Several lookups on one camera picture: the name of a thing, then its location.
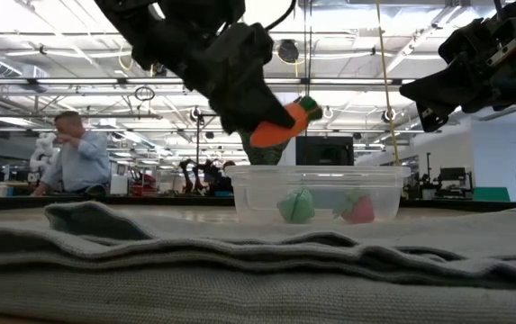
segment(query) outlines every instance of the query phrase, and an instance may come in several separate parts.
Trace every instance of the round light fixture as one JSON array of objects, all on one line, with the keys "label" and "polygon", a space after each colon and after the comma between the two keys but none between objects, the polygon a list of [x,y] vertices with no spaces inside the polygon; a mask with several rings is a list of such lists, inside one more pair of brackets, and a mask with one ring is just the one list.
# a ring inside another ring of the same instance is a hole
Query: round light fixture
[{"label": "round light fixture", "polygon": [[323,111],[323,117],[327,119],[333,117],[333,110],[329,106],[326,106],[326,109]]},{"label": "round light fixture", "polygon": [[300,57],[300,52],[295,47],[294,40],[282,40],[277,48],[277,56],[285,63],[293,64]]},{"label": "round light fixture", "polygon": [[[395,112],[394,108],[392,108],[392,120],[395,119],[395,115],[396,115],[396,112]],[[387,113],[387,110],[384,110],[382,112],[382,122],[390,123],[390,118],[389,118],[389,115]]]}]

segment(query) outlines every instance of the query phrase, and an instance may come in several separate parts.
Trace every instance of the man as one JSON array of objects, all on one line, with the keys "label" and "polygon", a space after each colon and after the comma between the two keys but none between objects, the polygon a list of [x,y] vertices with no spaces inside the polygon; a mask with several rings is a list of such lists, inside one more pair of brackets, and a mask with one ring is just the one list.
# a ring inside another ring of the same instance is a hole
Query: man
[{"label": "man", "polygon": [[94,185],[110,181],[107,138],[84,129],[77,112],[63,112],[54,120],[57,142],[62,144],[58,159],[41,178],[33,196],[41,196],[63,181],[66,192],[81,194]]}]

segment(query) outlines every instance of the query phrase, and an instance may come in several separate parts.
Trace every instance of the green toy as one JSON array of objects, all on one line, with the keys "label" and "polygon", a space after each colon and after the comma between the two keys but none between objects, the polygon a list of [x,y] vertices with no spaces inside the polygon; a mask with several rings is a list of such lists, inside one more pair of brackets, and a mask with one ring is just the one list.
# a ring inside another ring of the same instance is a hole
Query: green toy
[{"label": "green toy", "polygon": [[277,209],[288,223],[304,224],[315,215],[313,197],[309,190],[292,191],[277,203]]}]

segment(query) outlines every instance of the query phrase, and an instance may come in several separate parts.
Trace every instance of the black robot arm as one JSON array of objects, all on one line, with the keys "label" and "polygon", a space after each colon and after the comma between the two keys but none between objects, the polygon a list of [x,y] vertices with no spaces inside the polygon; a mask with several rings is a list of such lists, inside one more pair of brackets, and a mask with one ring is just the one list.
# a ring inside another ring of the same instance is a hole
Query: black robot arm
[{"label": "black robot arm", "polygon": [[496,9],[496,16],[473,20],[439,47],[448,67],[400,88],[416,102],[425,131],[443,126],[458,106],[476,113],[516,104],[516,2]]},{"label": "black robot arm", "polygon": [[[253,131],[262,121],[294,126],[264,81],[263,66],[272,59],[274,46],[267,29],[237,22],[246,11],[244,0],[95,2],[133,46],[131,55],[142,68],[161,64],[174,72],[189,90],[209,99],[228,133]],[[154,3],[165,17],[157,14]]]}]

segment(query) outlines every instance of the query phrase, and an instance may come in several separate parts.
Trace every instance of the table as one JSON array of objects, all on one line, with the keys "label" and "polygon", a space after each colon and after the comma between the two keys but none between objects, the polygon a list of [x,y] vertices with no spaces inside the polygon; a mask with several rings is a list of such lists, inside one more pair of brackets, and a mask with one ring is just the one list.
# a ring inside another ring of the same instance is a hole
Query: table
[{"label": "table", "polygon": [[[114,209],[131,215],[173,217],[190,221],[236,222],[235,207],[207,206],[139,206],[114,205]],[[397,220],[423,217],[446,217],[470,215],[470,211],[453,211],[429,208],[403,208],[398,212]],[[47,223],[42,208],[0,211],[0,221],[34,221]],[[0,317],[0,324],[44,324],[48,322]]]}]

